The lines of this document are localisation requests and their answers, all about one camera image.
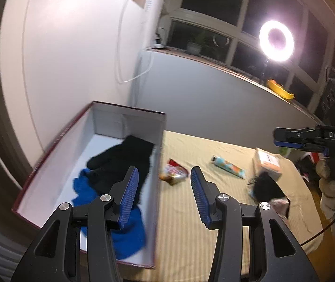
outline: cardboard box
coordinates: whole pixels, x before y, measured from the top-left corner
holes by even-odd
[[[274,181],[277,181],[281,176],[278,158],[267,151],[256,149],[252,162],[255,177],[258,177],[262,172],[267,172]]]
[[[155,144],[150,170],[140,194],[139,207],[146,232],[146,246],[122,264],[154,268],[159,198],[159,162],[166,116],[160,112],[93,102],[65,128],[37,164],[20,192],[12,210],[41,228],[63,202],[72,204],[77,194],[73,179],[86,162],[104,150],[120,144],[132,134]],[[80,249],[87,250],[81,233]]]

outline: bed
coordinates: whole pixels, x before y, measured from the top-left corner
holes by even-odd
[[[200,166],[207,181],[217,184],[240,203],[256,205],[248,195],[246,183],[253,178],[252,157],[255,150],[175,132],[164,132],[161,166],[169,158],[190,170]],[[221,156],[246,170],[240,179],[210,163],[213,155]],[[278,184],[291,201],[290,229],[302,243],[322,229],[313,198],[294,164],[279,156],[282,176]],[[209,231],[201,223],[189,179],[170,186],[160,182],[155,269],[120,265],[124,279],[144,282],[207,281],[216,246],[217,231]],[[304,245],[309,254],[316,250],[323,235]],[[242,275],[249,270],[248,229],[243,229]]]

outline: blue gripper pad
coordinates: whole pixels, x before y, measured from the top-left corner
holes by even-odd
[[[139,171],[137,170],[137,168],[134,168],[129,178],[129,182],[125,189],[123,198],[120,202],[118,223],[121,229],[128,222],[129,214],[131,212],[132,204],[134,203],[134,198],[138,184],[139,184]]]
[[[212,220],[209,212],[209,200],[204,193],[202,181],[206,182],[200,168],[194,167],[191,170],[191,186],[193,194],[195,196],[196,205],[199,210],[201,221],[208,228],[209,225],[212,223]]]

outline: blue cloth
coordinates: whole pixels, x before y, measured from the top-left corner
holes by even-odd
[[[98,197],[95,190],[88,184],[87,173],[91,170],[84,168],[78,178],[73,180],[73,189],[78,196],[72,200],[74,206],[91,203]],[[87,236],[87,228],[82,227],[82,232]],[[123,260],[134,255],[145,246],[146,237],[142,216],[138,206],[134,206],[129,215],[128,222],[122,230],[111,230],[115,255],[118,260]]]

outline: white wall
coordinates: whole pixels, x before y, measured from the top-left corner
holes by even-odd
[[[148,64],[150,53],[145,53]],[[136,106],[165,112],[166,129],[245,147],[276,151],[276,127],[312,127],[316,122],[272,92],[211,66],[153,52]]]
[[[7,0],[0,34],[3,93],[30,164],[89,102],[127,104],[130,84],[114,78],[125,0]],[[143,9],[129,1],[120,59],[131,78],[141,48]]]

